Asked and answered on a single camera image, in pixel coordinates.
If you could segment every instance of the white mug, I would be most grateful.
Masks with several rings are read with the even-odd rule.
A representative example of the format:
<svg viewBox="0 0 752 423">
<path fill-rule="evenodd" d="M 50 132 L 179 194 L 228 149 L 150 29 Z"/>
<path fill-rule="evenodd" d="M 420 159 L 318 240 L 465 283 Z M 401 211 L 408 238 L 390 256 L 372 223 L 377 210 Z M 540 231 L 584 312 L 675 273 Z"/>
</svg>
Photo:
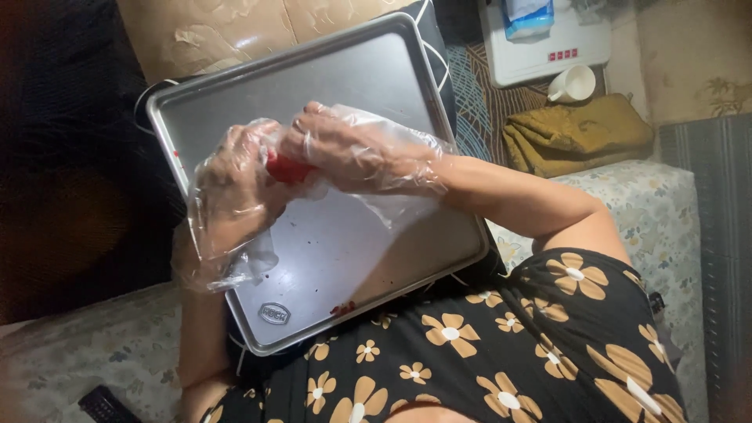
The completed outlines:
<svg viewBox="0 0 752 423">
<path fill-rule="evenodd" d="M 572 103 L 585 100 L 596 89 L 596 74 L 585 65 L 565 70 L 548 86 L 548 100 Z"/>
</svg>

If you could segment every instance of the red food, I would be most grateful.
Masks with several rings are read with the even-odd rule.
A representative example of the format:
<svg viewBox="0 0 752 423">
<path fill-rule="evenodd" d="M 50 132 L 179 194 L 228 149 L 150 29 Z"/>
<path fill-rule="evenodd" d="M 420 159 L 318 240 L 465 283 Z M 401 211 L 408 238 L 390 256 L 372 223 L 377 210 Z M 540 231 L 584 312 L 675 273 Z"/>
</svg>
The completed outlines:
<svg viewBox="0 0 752 423">
<path fill-rule="evenodd" d="M 276 151 L 269 150 L 266 154 L 266 171 L 270 176 L 283 184 L 299 184 L 305 180 L 311 170 L 311 165 L 294 162 Z"/>
</svg>

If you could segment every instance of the folded blanket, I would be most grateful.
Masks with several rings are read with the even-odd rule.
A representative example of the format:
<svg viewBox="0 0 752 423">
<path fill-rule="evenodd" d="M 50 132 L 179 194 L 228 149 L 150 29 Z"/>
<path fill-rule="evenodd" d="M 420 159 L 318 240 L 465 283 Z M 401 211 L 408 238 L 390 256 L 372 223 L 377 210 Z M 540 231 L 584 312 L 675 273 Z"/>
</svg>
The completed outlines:
<svg viewBox="0 0 752 423">
<path fill-rule="evenodd" d="M 644 159 L 652 141 L 652 128 L 621 94 L 514 114 L 504 126 L 510 166 L 543 178 Z"/>
</svg>

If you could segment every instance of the metal tray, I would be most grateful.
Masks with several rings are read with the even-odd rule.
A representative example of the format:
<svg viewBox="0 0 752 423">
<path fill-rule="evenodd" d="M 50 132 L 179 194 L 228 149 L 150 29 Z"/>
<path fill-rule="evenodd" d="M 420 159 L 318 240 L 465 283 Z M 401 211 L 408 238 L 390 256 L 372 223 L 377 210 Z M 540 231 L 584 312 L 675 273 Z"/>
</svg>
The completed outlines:
<svg viewBox="0 0 752 423">
<path fill-rule="evenodd" d="M 226 129 L 258 117 L 281 123 L 311 99 L 370 111 L 454 142 L 413 19 L 390 14 L 156 93 L 147 113 L 185 195 L 193 169 Z M 245 338 L 273 354 L 480 260 L 482 221 L 445 207 L 394 233 L 358 199 L 330 190 L 296 200 L 271 228 L 279 264 L 226 293 Z M 356 309 L 332 315 L 353 301 Z"/>
</svg>

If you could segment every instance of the black floral dress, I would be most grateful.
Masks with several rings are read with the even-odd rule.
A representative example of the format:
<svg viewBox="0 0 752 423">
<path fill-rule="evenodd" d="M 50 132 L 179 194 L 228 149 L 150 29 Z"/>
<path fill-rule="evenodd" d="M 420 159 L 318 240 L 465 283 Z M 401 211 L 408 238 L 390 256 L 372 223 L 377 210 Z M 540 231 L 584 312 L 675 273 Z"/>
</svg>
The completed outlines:
<svg viewBox="0 0 752 423">
<path fill-rule="evenodd" d="M 244 383 L 203 423 L 386 420 L 413 401 L 481 421 L 685 421 L 639 274 L 576 248 L 498 253 L 298 351 L 229 352 Z"/>
</svg>

